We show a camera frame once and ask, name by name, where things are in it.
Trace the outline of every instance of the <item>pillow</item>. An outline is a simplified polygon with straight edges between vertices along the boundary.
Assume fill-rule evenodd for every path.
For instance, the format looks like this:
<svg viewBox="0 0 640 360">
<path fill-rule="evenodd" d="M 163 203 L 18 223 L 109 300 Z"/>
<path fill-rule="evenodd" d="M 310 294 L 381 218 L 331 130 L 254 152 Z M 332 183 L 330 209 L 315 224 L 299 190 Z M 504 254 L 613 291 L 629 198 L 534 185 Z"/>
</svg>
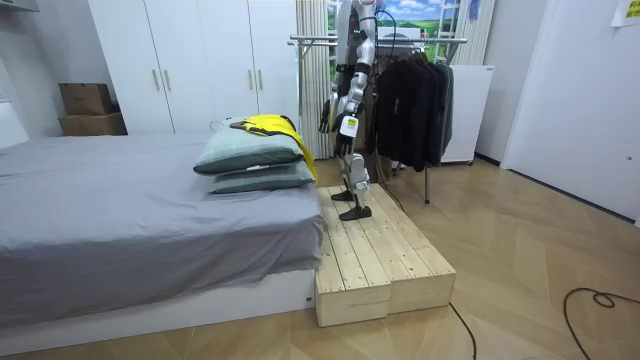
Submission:
<svg viewBox="0 0 640 360">
<path fill-rule="evenodd" d="M 223 127 L 209 139 L 193 171 L 215 175 L 256 165 L 288 164 L 302 158 L 302 150 L 289 136 L 259 136 Z"/>
<path fill-rule="evenodd" d="M 313 182 L 313 175 L 304 161 L 271 165 L 268 168 L 214 175 L 210 194 L 230 194 L 256 190 L 299 187 Z"/>
</svg>

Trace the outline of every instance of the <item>yellow jacket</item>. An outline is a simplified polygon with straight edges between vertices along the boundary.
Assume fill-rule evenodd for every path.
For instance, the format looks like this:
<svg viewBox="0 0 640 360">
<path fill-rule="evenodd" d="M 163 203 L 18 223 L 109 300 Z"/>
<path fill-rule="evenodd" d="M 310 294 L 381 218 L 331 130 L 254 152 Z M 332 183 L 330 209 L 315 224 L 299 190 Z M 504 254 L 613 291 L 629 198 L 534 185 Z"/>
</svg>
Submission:
<svg viewBox="0 0 640 360">
<path fill-rule="evenodd" d="M 313 155 L 302 142 L 302 136 L 296 132 L 296 127 L 289 118 L 281 115 L 253 115 L 246 120 L 231 124 L 232 128 L 243 129 L 255 135 L 272 136 L 287 135 L 293 138 L 304 155 L 304 161 L 313 177 L 318 180 L 318 173 L 313 164 Z"/>
</svg>

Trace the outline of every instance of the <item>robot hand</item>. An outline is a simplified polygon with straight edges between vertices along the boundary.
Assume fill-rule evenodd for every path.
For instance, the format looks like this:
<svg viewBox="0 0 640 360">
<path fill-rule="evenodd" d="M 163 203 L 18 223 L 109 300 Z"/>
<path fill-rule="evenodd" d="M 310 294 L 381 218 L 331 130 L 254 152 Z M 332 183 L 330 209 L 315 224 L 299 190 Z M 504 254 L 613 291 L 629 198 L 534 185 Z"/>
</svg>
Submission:
<svg viewBox="0 0 640 360">
<path fill-rule="evenodd" d="M 347 119 L 349 123 L 343 126 L 345 119 Z M 334 155 L 344 157 L 353 152 L 353 140 L 356 137 L 357 131 L 358 119 L 353 117 L 353 114 L 344 112 L 338 115 L 331 129 L 331 132 L 337 132 Z"/>
<path fill-rule="evenodd" d="M 318 131 L 323 133 L 323 134 L 327 134 L 329 133 L 329 107 L 330 107 L 330 101 L 327 100 L 324 103 L 324 107 L 322 108 L 322 115 L 320 116 L 320 127 L 318 128 Z"/>
</svg>

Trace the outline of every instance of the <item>white wardrobe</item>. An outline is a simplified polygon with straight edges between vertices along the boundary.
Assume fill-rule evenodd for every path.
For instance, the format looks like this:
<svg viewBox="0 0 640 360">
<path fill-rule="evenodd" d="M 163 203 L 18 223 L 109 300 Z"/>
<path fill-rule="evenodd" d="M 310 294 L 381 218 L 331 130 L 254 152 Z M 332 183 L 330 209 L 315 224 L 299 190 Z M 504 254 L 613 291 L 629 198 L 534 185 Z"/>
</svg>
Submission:
<svg viewBox="0 0 640 360">
<path fill-rule="evenodd" d="M 90 0 L 129 134 L 298 120 L 294 0 Z"/>
</svg>

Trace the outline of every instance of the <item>wooden platform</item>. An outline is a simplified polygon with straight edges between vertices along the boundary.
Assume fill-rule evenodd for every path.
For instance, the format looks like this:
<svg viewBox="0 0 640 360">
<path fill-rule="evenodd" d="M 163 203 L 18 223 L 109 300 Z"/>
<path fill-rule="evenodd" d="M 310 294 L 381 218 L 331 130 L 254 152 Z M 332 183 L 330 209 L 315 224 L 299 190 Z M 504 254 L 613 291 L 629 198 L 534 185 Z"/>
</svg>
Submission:
<svg viewBox="0 0 640 360">
<path fill-rule="evenodd" d="M 316 271 L 320 326 L 378 319 L 402 311 L 445 306 L 455 270 L 377 184 L 366 194 L 373 216 L 342 222 L 353 203 L 318 189 L 328 223 Z"/>
</svg>

